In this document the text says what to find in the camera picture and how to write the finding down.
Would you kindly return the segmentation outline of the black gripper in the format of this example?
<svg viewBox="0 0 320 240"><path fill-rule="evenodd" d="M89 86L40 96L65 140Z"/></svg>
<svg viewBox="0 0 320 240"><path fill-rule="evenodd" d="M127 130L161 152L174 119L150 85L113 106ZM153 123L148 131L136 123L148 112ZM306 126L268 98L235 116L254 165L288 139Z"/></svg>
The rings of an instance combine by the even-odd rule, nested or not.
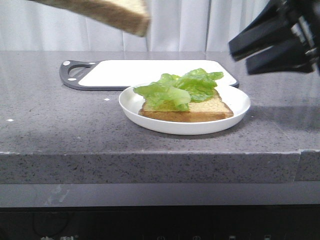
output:
<svg viewBox="0 0 320 240"><path fill-rule="evenodd" d="M239 61L264 50L246 60L249 75L319 70L320 2L280 0L276 13L276 18L250 24L228 43L232 58Z"/></svg>

